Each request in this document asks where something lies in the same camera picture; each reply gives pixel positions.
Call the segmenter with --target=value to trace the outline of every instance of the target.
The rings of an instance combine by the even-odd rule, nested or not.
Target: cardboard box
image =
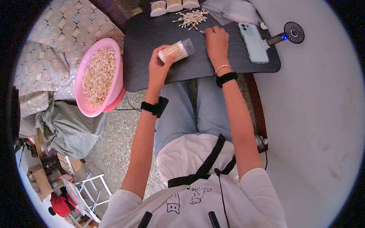
[[[78,159],[73,159],[73,158],[69,158],[69,159],[70,159],[70,163],[72,165],[72,169],[76,173],[81,168],[81,161]]]
[[[29,168],[28,178],[32,185],[38,186],[38,190],[36,192],[41,201],[43,201],[49,194],[51,194],[51,192],[53,192],[53,189],[48,182],[46,173],[42,169],[41,165],[36,165],[32,168]]]

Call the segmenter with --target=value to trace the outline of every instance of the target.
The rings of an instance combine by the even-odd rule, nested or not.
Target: floor
[[[251,118],[254,119],[253,111],[251,111],[252,105],[250,103],[248,92],[246,92],[247,88],[243,77],[240,76],[238,81],[242,94],[244,95],[246,103],[250,109]],[[127,92],[125,98],[128,98],[130,104],[137,108],[140,107],[141,102],[144,100],[145,92],[145,90],[136,93]],[[123,99],[117,108],[131,107],[128,105],[127,100]],[[91,152],[85,158],[86,163],[83,164],[82,169],[76,174],[78,181],[84,180],[88,173],[91,173],[92,176],[105,174],[105,182],[112,194],[120,188],[122,180],[128,169],[131,146],[139,116],[140,112],[138,111],[112,110],[107,113],[105,133],[96,142]],[[103,188],[101,182],[99,183],[98,181],[95,181],[95,185],[99,189]],[[160,180],[160,176],[157,171],[157,164],[155,159],[153,159],[150,176],[147,182],[145,199],[163,188],[166,188],[166,186]],[[108,194],[106,191],[103,191],[100,195],[99,202],[107,199]],[[97,206],[96,208],[96,214],[102,217],[107,209],[107,203]]]

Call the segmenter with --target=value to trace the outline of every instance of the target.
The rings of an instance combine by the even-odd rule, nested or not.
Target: white wall
[[[50,202],[51,195],[49,195],[47,198],[45,198],[42,202],[39,199],[37,193],[33,190],[32,186],[29,182],[28,176],[27,176],[28,168],[38,165],[39,160],[38,160],[38,158],[33,158],[31,156],[31,152],[27,148],[25,148],[25,150],[23,152],[23,156],[22,156],[22,162],[20,163],[20,166],[19,166],[21,153],[22,153],[22,149],[20,149],[15,154],[19,175],[23,182],[24,188],[28,193],[28,196],[29,196],[32,204],[34,205],[34,208],[36,208],[36,210],[38,211],[38,213],[41,216],[41,218],[43,219],[43,221],[50,228],[74,228],[73,225],[66,222],[65,219],[62,218],[61,216],[59,216],[57,214],[55,216],[52,216],[48,212],[48,208],[50,206],[52,206],[51,202]]]
[[[295,195],[291,203],[283,203],[290,215],[287,222],[292,227],[326,227],[344,204],[362,161],[365,111],[360,65],[344,28],[324,1],[251,2],[272,35],[283,32],[288,21],[305,32],[302,44],[276,45],[278,73],[256,74],[255,79],[269,153],[275,155],[273,162],[269,158],[268,173],[275,176],[272,182],[280,191]],[[301,196],[295,192],[303,183]],[[308,206],[321,208],[321,216]]]

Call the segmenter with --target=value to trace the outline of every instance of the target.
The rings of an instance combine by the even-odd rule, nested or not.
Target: bracelet
[[[232,67],[230,65],[221,65],[220,67],[218,67],[216,70],[215,70],[215,75],[217,76],[217,72],[220,68],[224,67],[224,66],[228,66],[229,68],[231,68],[232,70]]]

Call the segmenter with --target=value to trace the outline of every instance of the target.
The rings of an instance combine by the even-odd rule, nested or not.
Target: light blue pants
[[[232,142],[226,103],[215,77],[197,79],[197,115],[189,99],[188,82],[164,85],[161,95],[169,100],[157,120],[154,140],[155,156],[174,139],[185,134],[222,134]]]

